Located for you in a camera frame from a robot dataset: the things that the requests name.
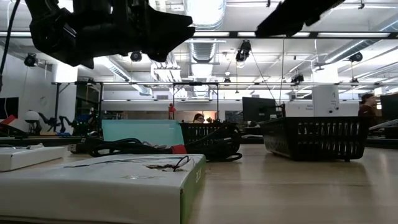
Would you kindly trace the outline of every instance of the wooden table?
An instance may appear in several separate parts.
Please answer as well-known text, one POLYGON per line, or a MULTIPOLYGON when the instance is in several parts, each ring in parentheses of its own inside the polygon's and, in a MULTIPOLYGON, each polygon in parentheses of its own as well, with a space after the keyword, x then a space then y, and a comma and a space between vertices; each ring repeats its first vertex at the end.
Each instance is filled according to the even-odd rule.
POLYGON ((292 162, 263 145, 241 152, 239 161, 207 164, 189 224, 398 223, 398 151, 366 149, 350 163, 292 162))

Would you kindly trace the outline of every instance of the security camera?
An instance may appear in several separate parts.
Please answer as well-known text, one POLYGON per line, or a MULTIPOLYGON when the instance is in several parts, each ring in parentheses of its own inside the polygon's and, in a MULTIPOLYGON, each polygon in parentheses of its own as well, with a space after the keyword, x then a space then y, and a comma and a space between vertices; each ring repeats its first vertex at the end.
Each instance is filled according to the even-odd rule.
POLYGON ((39 65, 39 60, 37 60, 35 53, 28 53, 25 58, 24 64, 28 67, 36 67, 39 65))
POLYGON ((138 51, 133 51, 133 52, 131 53, 130 59, 131 59, 133 62, 140 62, 140 61, 142 60, 142 54, 141 54, 141 52, 140 52, 139 50, 138 50, 138 51))
POLYGON ((361 54, 361 52, 358 52, 348 58, 348 60, 350 62, 360 62, 360 61, 362 61, 362 59, 363 59, 363 55, 361 54))
POLYGON ((243 40, 242 44, 236 54, 236 61, 237 62, 244 62, 248 59, 251 51, 251 44, 250 40, 243 40))
POLYGON ((299 83, 302 83, 302 82, 304 82, 304 76, 303 76, 303 74, 298 74, 298 75, 296 75, 295 77, 292 77, 292 81, 290 81, 291 83, 296 83, 296 84, 299 84, 299 83))

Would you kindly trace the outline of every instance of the white device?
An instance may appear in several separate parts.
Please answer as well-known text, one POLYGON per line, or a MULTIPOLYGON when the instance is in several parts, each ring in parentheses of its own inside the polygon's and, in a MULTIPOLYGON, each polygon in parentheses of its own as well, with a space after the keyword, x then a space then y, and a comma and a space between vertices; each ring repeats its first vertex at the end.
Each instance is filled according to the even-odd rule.
MULTIPOLYGON (((333 116, 357 116, 359 103, 356 101, 340 101, 340 108, 333 116)), ((286 117, 313 117, 311 101, 291 101, 286 103, 286 117)))
POLYGON ((314 86, 312 88, 313 115, 321 117, 339 116, 340 100, 337 85, 314 86))
POLYGON ((0 223, 184 224, 205 164, 203 155, 117 155, 2 173, 0 223))
POLYGON ((30 121, 38 121, 40 119, 40 115, 38 112, 36 111, 28 111, 25 114, 25 121, 27 121, 28 123, 30 121))
POLYGON ((65 147, 43 147, 43 145, 0 147, 0 172, 59 159, 65 155, 65 151, 65 147))

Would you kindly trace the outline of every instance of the red object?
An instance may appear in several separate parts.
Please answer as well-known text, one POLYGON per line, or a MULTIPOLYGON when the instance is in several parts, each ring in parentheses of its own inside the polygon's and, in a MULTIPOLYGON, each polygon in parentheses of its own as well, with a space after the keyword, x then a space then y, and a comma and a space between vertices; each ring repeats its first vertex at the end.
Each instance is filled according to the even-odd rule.
POLYGON ((174 105, 171 103, 170 105, 169 105, 169 113, 173 113, 173 112, 176 112, 177 110, 175 109, 175 107, 174 107, 174 105))
POLYGON ((172 146, 172 152, 173 154, 186 154, 187 150, 185 149, 184 145, 177 145, 172 146))
POLYGON ((3 121, 1 121, 1 124, 11 124, 13 121, 15 121, 17 118, 14 115, 9 116, 7 119, 4 119, 3 121))

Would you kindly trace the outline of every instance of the green box edge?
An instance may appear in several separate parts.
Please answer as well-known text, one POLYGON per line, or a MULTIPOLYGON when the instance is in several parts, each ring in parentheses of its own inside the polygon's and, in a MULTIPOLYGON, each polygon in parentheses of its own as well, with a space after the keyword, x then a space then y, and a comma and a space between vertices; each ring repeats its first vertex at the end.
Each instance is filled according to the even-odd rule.
POLYGON ((203 156, 189 173, 180 190, 180 224, 188 222, 196 195, 206 177, 206 158, 203 156))

